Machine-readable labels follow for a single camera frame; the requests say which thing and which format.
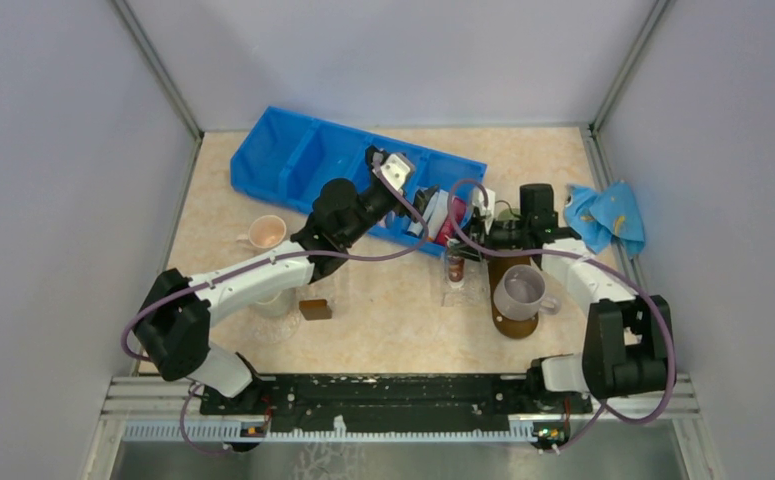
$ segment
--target cable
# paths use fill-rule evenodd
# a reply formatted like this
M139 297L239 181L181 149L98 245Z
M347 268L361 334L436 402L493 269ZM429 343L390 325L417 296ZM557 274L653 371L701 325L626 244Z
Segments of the cable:
M514 211L514 207L512 207L511 204L508 203L507 200L496 200L496 203L504 203L505 205L508 206L508 211L511 212L511 215L513 215L516 218L520 218L519 213Z
M570 428L570 397L564 398L564 431Z
M419 222L422 225L423 229L423 235L420 237L419 241L415 243L414 245L404 249L399 250L398 252L390 253L387 255L381 255L378 257L364 257L361 255L354 255L351 253L341 253L341 252L332 252L330 250L310 250L310 251L304 251L304 252L292 252L292 253L283 253L281 255L275 256L275 261L278 260L286 260L288 258L296 258L296 257L309 257L309 256L325 256L325 257L337 257L337 258L345 258L347 260L356 260L359 262L383 262L386 260L393 260L394 258L399 258L402 256L405 256L409 253L415 252L422 248L423 245L425 245L428 242L428 223L425 221L424 218L422 218L422 214L420 214L413 205L405 199L404 195L399 193L395 188L393 188L392 185L390 185L390 182L388 182L384 176L381 174L380 164L374 163L373 164L374 170L375 170L375 176L378 177L379 180L381 180L381 183L384 184L385 187L390 191L390 193L393 194L394 197L396 197L397 200L399 200L399 203L402 204L403 207L405 207L411 214L411 216L414 217L414 219ZM234 278L236 276L242 275L246 272L250 272L252 270L255 270L257 268L263 267L264 265L268 265L272 263L272 260L269 258L264 258L262 260L259 260L255 263L251 263L248 265L244 265L236 270L232 270L226 274L220 275L208 282L200 283L197 285L192 285L190 287L187 287L182 290L178 290L177 292L174 292L170 295L167 295L160 300L152 303L148 307L140 310L132 319L128 322L128 324L125 326L124 329L122 329L122 335L120 336L119 343L122 347L122 351L125 352L126 355L128 355L131 358L150 362L151 358L141 355L139 353L134 352L131 350L131 348L128 346L128 336L131 334L131 332L134 330L134 327L137 326L138 323L140 323L144 318L149 316L152 312L156 311L160 307L169 304L170 302L174 302L175 300L189 295L191 293L200 292L204 289L211 288L213 285L217 283L224 282L225 280L229 280L231 278Z
M272 401L269 397L263 397L261 400L266 403L266 411L263 412L263 426L261 427L263 433L266 434L269 430L269 422L272 421Z
M497 250L491 250L489 248L486 248L482 245L477 244L476 242L473 242L459 228L458 222L457 220L455 220L455 212L451 206L452 200L454 200L455 192L457 191L458 187L466 184L473 185L481 191L481 194L484 196L485 205L487 205L488 197L487 197L487 190L484 188L484 185L482 185L480 182L476 180L472 180L469 178L458 180L457 182L455 182L454 185L452 185L451 190L449 190L449 203L448 203L449 221L452 223L452 228L454 228L455 233L458 235L458 237L460 237L461 240L463 240L464 243L466 243L470 247L491 257L523 257L523 256L530 256L530 255L555 255L559 257L567 257L567 258L573 258L573 259L582 258L581 255L578 255L575 253L563 252L558 250L547 250L543 248L535 248L535 249L528 249L528 250L497 251ZM613 268L608 267L607 265L604 265L602 263L599 263L596 260L593 260L592 258L585 259L584 261L589 263L590 265L593 265L599 270L619 279L623 284L625 284L626 286L634 290L637 293L637 295L640 296L640 298L642 298L643 301L646 303L646 305L649 307L649 311L652 312L652 315L655 317L655 320L658 323L658 329L661 331L661 336L664 338L664 344L667 347L667 383L664 387L664 394L661 396L661 401L658 402L658 406L655 407L655 410L653 410L652 413L642 418L631 418L631 417L625 416L622 413L615 410L610 405L608 405L605 401L600 401L600 408L596 410L596 414L593 416L593 418L591 418L590 421L587 422L587 425L585 425L583 429L581 429L575 436L573 436L570 439L570 442L567 443L566 445L570 445L573 442L573 440L577 440L578 438L581 438L584 431L590 428L591 426L593 426L596 419L599 418L599 415L601 415L604 410L611 412L612 415L619 418L624 423L629 423L633 425L643 425L655 420L656 418L661 416L661 414L667 408L667 405L670 403L670 398L672 397L672 394L673 394L673 386L675 385L675 378L676 378L676 354L675 354L675 349L673 348L673 339L670 334L670 329L667 326L667 322L666 320L664 320L664 316L661 315L661 311L658 310L658 306L655 305L655 302L652 300L652 297L650 297L649 294L645 290L643 290L639 285L637 285L635 282L631 281L625 275L614 270Z
M223 447L222 450L205 450L190 440L190 436L187 435L187 426L185 425L187 418L187 406L190 404L190 400L199 396L196 395L199 387L201 387L199 382L193 382L187 389L187 399L184 400L184 406L181 407L181 415L178 417L178 431L181 432L181 438L184 439L184 442L186 442L190 448L201 453L202 455L206 455L208 457L221 457L223 455L228 455L229 453L232 453L232 450L229 450L227 446Z

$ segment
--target white wall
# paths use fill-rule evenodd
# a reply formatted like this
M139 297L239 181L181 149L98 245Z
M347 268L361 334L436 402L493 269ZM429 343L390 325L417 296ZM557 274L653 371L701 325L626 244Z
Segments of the white wall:
M107 2L0 2L0 479L79 475L191 145Z
M728 478L775 478L775 3L677 2L601 138Z
M654 0L130 0L206 130L593 120Z

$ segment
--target pink object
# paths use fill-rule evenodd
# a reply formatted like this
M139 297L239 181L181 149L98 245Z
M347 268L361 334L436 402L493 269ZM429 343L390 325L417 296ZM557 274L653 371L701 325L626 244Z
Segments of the pink object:
M455 197L452 199L452 206L449 210L455 212L455 218L463 219L466 214L466 202ZM434 243L437 245L446 245L446 242L452 238L454 234L455 230L452 228L452 222L446 222L443 224L443 228L440 229L440 232L437 233L437 237L434 238Z

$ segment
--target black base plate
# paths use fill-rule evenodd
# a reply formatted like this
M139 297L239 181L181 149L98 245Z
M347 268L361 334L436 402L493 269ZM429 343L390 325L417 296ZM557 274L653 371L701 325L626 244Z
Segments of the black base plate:
M527 392L521 375L299 375L264 376L235 398L213 389L202 396L203 415L263 415L272 430L334 430L343 416L349 432L471 432L509 429L508 415L590 413L577 393Z

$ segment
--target small bottle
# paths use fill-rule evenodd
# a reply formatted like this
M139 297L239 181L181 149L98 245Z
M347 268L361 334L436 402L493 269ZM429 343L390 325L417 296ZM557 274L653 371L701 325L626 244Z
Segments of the small bottle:
M446 267L446 283L452 288L460 288L464 284L464 257L458 255L457 246L460 242L450 238L443 252L443 263Z

